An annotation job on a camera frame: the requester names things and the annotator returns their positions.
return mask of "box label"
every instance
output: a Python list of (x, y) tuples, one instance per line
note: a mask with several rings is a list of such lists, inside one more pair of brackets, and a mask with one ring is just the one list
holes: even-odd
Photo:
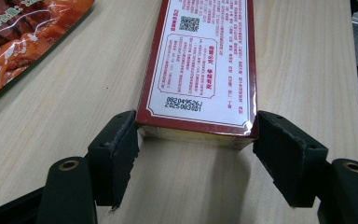
[(171, 0), (147, 109), (153, 117), (250, 123), (246, 0)]

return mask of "red border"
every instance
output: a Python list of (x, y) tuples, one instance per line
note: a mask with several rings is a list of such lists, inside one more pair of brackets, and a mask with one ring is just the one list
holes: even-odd
[[(170, 35), (167, 35), (167, 45), (168, 45), (168, 41), (169, 41), (169, 36)], [(214, 41), (215, 43), (216, 43), (216, 46), (217, 46), (217, 42), (216, 42), (216, 40), (214, 40), (214, 39), (212, 39), (212, 38), (204, 38), (204, 37), (199, 37), (199, 36), (195, 36), (195, 35), (193, 35), (193, 36), (191, 36), (191, 35), (180, 35), (180, 36), (189, 36), (189, 37), (196, 37), (196, 38), (199, 38), (199, 39), (210, 39), (210, 40), (212, 40), (212, 41)], [(165, 49), (164, 50), (164, 57), (163, 57), (163, 60), (162, 61), (165, 61), (165, 56), (166, 56), (166, 52), (167, 52), (167, 50)], [(214, 71), (216, 71), (217, 69), (217, 64), (215, 64), (214, 65)], [(204, 99), (212, 99), (212, 97), (214, 97), (214, 95), (216, 94), (216, 78), (214, 79), (214, 84), (213, 84), (213, 95), (211, 96), (211, 97), (205, 97), (205, 96), (194, 96), (194, 95), (188, 95), (188, 94), (183, 94), (183, 93), (173, 93), (173, 92), (170, 92), (170, 91), (162, 91), (160, 88), (159, 88), (159, 83), (160, 83), (160, 81), (161, 81), (161, 74), (159, 74), (159, 76), (158, 76), (158, 90), (160, 91), (160, 92), (166, 92), (166, 93), (172, 93), (172, 94), (177, 94), (177, 95), (182, 95), (182, 96), (192, 96), (192, 97), (198, 97), (198, 98), (204, 98)]]
[(163, 26), (168, 9), (169, 0), (163, 0), (161, 3), (160, 12), (158, 15), (158, 22), (156, 25), (156, 32), (153, 38), (153, 43), (150, 51), (149, 62), (145, 72), (144, 86), (141, 93), (141, 98), (138, 104), (138, 113), (136, 115), (136, 122), (140, 125), (149, 125), (161, 128), (169, 128), (183, 131), (191, 131), (198, 133), (216, 133), (222, 135), (231, 135), (239, 137), (257, 138), (258, 130), (255, 122), (256, 102), (256, 76), (255, 76), (255, 25), (254, 25), (254, 10), (253, 0), (247, 0), (248, 8), (248, 46), (249, 46), (249, 93), (250, 93), (250, 119), (253, 120), (253, 129), (249, 134), (249, 130), (244, 128), (235, 128), (224, 125), (200, 123), (196, 121), (185, 121), (179, 119), (165, 119), (152, 117), (147, 110), (147, 100), (150, 93), (150, 88), (153, 80), (153, 73), (156, 67), (156, 60), (158, 56), (159, 42), (163, 32)]

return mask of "red and white box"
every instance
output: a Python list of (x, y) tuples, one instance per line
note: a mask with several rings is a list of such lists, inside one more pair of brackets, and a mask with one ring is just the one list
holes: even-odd
[(145, 136), (244, 147), (257, 137), (252, 0), (163, 0), (136, 122)]

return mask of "food package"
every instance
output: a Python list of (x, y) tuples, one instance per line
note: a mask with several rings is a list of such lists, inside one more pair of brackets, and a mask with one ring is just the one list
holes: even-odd
[(145, 136), (242, 148), (257, 138), (252, 0), (163, 0), (136, 121)]
[(94, 0), (0, 0), (0, 89), (42, 56)]

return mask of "orange package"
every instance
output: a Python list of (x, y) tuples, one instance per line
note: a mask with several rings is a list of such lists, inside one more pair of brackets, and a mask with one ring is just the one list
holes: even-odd
[(94, 0), (0, 0), (0, 89), (42, 56)]

